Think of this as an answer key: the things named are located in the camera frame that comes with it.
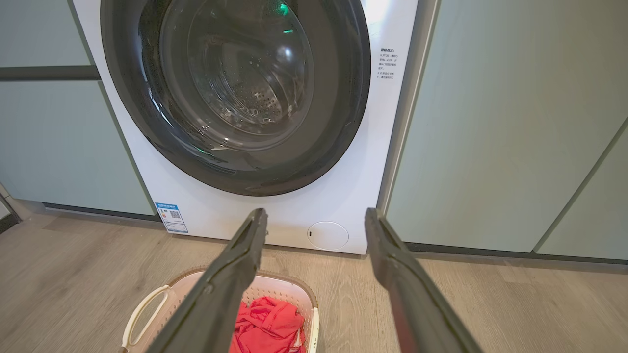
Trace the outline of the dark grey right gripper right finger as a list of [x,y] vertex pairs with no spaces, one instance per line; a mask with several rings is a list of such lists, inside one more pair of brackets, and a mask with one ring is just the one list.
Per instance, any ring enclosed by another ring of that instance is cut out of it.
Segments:
[[480,345],[381,211],[368,208],[364,227],[375,278],[390,298],[400,350],[480,353]]

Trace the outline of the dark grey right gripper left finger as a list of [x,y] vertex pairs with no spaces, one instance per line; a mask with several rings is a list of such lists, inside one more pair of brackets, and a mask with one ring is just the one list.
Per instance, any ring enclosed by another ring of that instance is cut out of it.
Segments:
[[226,353],[244,291],[260,267],[267,212],[256,208],[149,346],[149,353]]

